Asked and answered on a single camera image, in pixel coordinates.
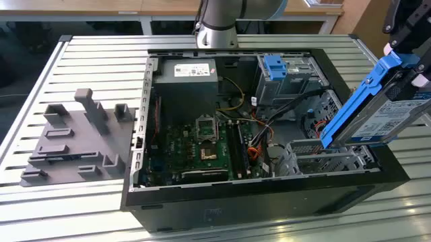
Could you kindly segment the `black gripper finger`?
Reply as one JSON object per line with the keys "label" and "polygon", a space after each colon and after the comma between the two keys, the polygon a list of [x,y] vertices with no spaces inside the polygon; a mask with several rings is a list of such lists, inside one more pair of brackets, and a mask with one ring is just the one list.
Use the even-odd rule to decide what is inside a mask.
{"label": "black gripper finger", "polygon": [[389,1],[382,23],[382,33],[389,35],[388,43],[382,48],[384,54],[389,54],[393,49],[404,51],[402,49],[408,48],[406,39],[414,24],[414,20],[409,21],[409,17],[418,6],[420,1]]}
{"label": "black gripper finger", "polygon": [[410,80],[413,87],[429,86],[429,48],[418,58],[416,66],[413,67],[414,78]]}

